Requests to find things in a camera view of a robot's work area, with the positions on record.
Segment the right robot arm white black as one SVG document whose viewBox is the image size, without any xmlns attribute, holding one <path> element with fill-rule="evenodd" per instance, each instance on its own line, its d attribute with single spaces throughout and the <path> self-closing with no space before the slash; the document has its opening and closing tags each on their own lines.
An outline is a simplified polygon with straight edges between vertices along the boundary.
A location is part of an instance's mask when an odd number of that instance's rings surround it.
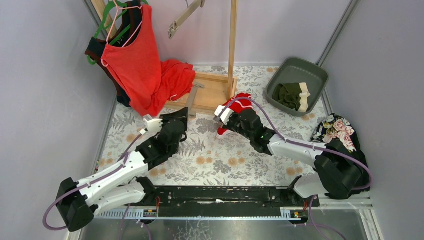
<svg viewBox="0 0 424 240">
<path fill-rule="evenodd" d="M 346 156 L 332 153 L 325 143 L 279 136 L 276 130 L 265 127 L 252 109 L 245 109 L 241 113 L 226 109 L 219 119 L 224 129 L 248 139 L 255 151 L 298 160 L 312 167 L 314 174 L 299 176 L 288 187 L 302 199 L 314 195 L 328 195 L 336 200 L 348 199 L 363 175 L 364 171 L 357 163 Z"/>
</svg>

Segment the red underwear with white lettering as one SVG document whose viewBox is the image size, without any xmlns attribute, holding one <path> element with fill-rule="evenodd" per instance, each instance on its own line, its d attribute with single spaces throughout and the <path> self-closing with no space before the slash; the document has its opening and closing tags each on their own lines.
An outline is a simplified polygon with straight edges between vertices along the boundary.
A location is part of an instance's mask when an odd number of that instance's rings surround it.
<svg viewBox="0 0 424 240">
<path fill-rule="evenodd" d="M 224 106 L 227 106 L 232 100 L 236 99 L 236 98 L 249 98 L 251 99 L 252 96 L 249 93 L 244 93 L 241 92 L 237 95 L 235 95 L 234 97 L 232 97 L 231 99 L 229 99 Z M 240 100 L 236 100 L 234 103 L 232 103 L 229 106 L 229 109 L 233 110 L 235 113 L 241 113 L 243 110 L 247 110 L 247 109 L 253 109 L 252 103 L 247 100 L 247 99 L 240 99 Z M 224 129 L 222 126 L 220 126 L 217 130 L 217 137 L 221 138 L 225 135 L 228 135 L 230 133 L 230 131 L 228 129 Z"/>
</svg>

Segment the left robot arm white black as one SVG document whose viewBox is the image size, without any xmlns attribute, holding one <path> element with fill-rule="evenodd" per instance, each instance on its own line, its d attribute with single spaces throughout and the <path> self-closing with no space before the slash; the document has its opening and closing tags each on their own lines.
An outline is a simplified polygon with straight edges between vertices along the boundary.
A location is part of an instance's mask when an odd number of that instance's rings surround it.
<svg viewBox="0 0 424 240">
<path fill-rule="evenodd" d="M 165 163 L 179 151 L 187 139 L 189 108 L 162 114 L 145 120 L 146 128 L 140 135 L 156 132 L 134 151 L 126 150 L 119 160 L 105 170 L 78 181 L 63 180 L 52 204 L 56 207 L 69 232 L 81 230 L 95 216 L 116 207 L 132 203 L 150 203 L 155 199 L 156 188 L 142 176 Z"/>
</svg>

